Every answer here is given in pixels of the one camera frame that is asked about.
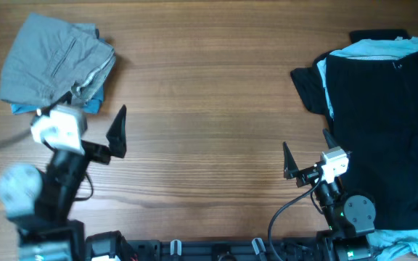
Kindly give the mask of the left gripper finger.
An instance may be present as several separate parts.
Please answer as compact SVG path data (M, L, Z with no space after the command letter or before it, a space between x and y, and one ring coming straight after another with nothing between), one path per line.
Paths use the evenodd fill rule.
M123 105L106 134L110 154L114 157L124 158L126 155L126 112L126 105Z
M67 93L62 95L60 98L58 98L58 100L56 100L54 103L50 104L49 106L38 108L36 110L36 115L37 116L48 115L49 112L59 104L70 105L72 101L72 97L73 97L72 93L68 91Z

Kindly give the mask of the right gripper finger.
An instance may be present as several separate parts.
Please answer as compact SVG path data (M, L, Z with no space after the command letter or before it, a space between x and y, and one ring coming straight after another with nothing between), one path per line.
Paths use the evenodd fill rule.
M338 142L335 140L335 138L333 137L333 135L326 129L324 128L322 130L322 133L324 135L324 139L327 143L327 146L329 149L333 149L335 147L339 147Z
M283 142L282 147L284 152L284 177L286 179L296 178L297 172L299 171L298 166L285 141Z

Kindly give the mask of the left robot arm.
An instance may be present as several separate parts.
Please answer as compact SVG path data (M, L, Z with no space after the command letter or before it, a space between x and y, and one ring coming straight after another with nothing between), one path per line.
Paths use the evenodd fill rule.
M126 113L122 106L106 134L108 145L82 139L86 116L71 106L67 92L53 104L37 109L30 124L33 140L48 147L52 158L45 170L29 164L7 168L0 177L0 200L7 220L19 236L19 260L119 260L121 239L102 236L99 246L85 238L84 224L68 215L92 162L107 165L124 158Z

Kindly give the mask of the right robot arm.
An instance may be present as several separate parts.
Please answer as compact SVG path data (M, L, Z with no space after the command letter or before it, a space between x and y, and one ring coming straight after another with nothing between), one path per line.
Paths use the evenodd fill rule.
M283 239L279 256L283 260L373 260L367 235L374 232L374 202L361 194L349 194L340 176L348 171L349 151L341 148L328 130L323 130L328 150L314 165L299 169L286 144L284 177L298 187L311 186L308 195L324 216L329 228L313 238Z

